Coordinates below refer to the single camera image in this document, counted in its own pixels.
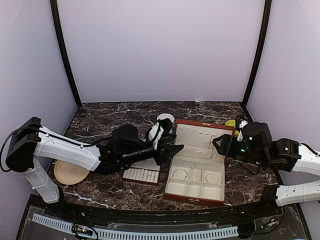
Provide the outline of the brown jewelry tray insert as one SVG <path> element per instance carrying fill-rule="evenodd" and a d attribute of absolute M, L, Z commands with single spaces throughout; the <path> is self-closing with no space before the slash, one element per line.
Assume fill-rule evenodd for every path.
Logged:
<path fill-rule="evenodd" d="M 122 180 L 145 185 L 157 186 L 159 184 L 161 166 L 153 158 L 134 163 L 126 169 Z"/>

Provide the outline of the brown jewelry box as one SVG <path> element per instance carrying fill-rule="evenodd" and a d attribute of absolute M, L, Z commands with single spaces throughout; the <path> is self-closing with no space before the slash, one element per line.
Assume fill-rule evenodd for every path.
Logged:
<path fill-rule="evenodd" d="M 178 119 L 175 145 L 184 145 L 171 160 L 163 197 L 165 200 L 208 207 L 225 204 L 226 156 L 212 141 L 224 134 L 234 136 L 230 126 Z"/>

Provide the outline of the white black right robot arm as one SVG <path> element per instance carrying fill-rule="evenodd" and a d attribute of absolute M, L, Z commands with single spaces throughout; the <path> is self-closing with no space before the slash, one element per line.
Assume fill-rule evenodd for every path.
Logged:
<path fill-rule="evenodd" d="M 309 175 L 309 180 L 268 185 L 263 189 L 255 213 L 266 217 L 275 205 L 320 200 L 320 152 L 308 144 L 288 138 L 273 140 L 265 122 L 242 122 L 239 135 L 223 134 L 212 140 L 217 152 L 225 157 L 249 163 L 261 169 L 292 173 L 296 177 Z"/>

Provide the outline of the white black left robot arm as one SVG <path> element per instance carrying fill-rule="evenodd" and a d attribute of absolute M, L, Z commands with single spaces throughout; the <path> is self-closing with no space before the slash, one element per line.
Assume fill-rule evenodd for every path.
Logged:
<path fill-rule="evenodd" d="M 63 191 L 53 183 L 38 158 L 59 160 L 99 175 L 113 174 L 147 159 L 154 159 L 160 166 L 184 148 L 182 144 L 170 144 L 177 137 L 170 133 L 172 125 L 168 118 L 158 120 L 147 131 L 146 140 L 141 140 L 138 129 L 125 124 L 88 144 L 59 135 L 44 127 L 40 118 L 31 117 L 5 138 L 0 149 L 9 147 L 0 169 L 24 176 L 58 217 L 67 218 L 71 208 L 64 202 Z"/>

